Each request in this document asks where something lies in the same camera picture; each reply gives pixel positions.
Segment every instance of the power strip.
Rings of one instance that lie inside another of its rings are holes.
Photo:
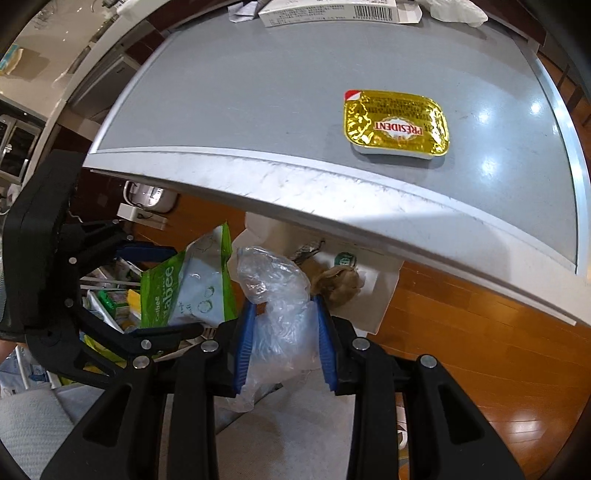
[[[131,222],[139,223],[140,225],[150,226],[158,230],[164,230],[167,218],[160,216],[154,212],[129,205],[127,203],[120,203],[117,216],[130,220]]]

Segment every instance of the gold foil lid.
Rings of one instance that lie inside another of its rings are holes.
[[[345,135],[364,153],[431,158],[449,147],[447,122],[433,100],[410,93],[349,90]]]

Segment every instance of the barcode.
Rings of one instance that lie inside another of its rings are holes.
[[[375,7],[373,5],[355,5],[357,18],[372,20],[392,21],[392,9],[390,7]]]

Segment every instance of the plastic bag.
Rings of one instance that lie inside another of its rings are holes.
[[[0,75],[10,75],[21,61],[22,48],[13,43],[0,59]]]
[[[238,281],[252,303],[266,303],[255,321],[246,384],[228,408],[254,408],[257,390],[320,368],[318,311],[310,301],[310,281],[285,257],[261,247],[238,250]]]
[[[141,280],[141,326],[200,322],[216,327],[236,318],[226,264],[232,254],[227,224],[220,225]]]

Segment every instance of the blue gripper pad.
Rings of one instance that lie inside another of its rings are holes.
[[[236,347],[236,356],[234,357],[234,391],[239,394],[246,383],[246,374],[248,373],[248,364],[251,360],[252,337],[255,329],[256,305],[244,301],[242,307],[242,332]]]
[[[324,381],[328,384],[331,391],[335,391],[337,387],[336,375],[336,353],[330,340],[329,330],[324,309],[324,302],[320,295],[314,297],[314,303],[318,307],[318,327],[319,327],[319,352],[320,363],[322,364],[322,373],[324,373]]]

